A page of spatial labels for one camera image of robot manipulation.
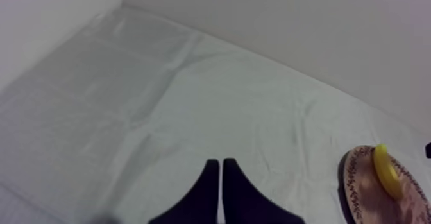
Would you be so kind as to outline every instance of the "brown plate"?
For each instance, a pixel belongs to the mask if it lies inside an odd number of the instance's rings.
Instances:
[[[356,224],[431,223],[430,204],[413,176],[396,159],[404,198],[393,200],[381,186],[373,164],[374,147],[358,146],[347,154],[343,182]]]

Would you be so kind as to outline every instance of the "decorative plate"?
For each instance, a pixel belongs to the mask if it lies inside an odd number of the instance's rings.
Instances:
[[[393,157],[404,198],[396,201],[386,193],[374,169],[373,151],[374,147],[358,146],[349,151],[344,163],[344,190],[355,223],[431,223],[430,204],[421,187]]]

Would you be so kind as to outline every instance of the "white fabric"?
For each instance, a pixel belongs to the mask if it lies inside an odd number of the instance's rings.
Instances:
[[[431,195],[425,136],[284,65],[130,9],[4,91],[0,125],[2,186],[64,223],[102,212],[146,223],[207,159],[227,157],[307,223],[345,223],[338,163],[381,142]],[[15,223],[2,213],[1,223]]]

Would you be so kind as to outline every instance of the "white wall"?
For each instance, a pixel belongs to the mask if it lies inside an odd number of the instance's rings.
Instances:
[[[282,62],[431,135],[431,0],[125,0]]]
[[[121,0],[0,0],[0,90]]]

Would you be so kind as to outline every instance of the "wrinkled cloth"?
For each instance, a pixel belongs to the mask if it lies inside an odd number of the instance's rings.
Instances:
[[[187,193],[207,159],[227,157],[306,223],[345,223],[338,164],[381,142],[431,196],[427,136],[289,67],[129,8],[94,20],[5,89],[0,125],[1,223],[103,213],[146,223]]]

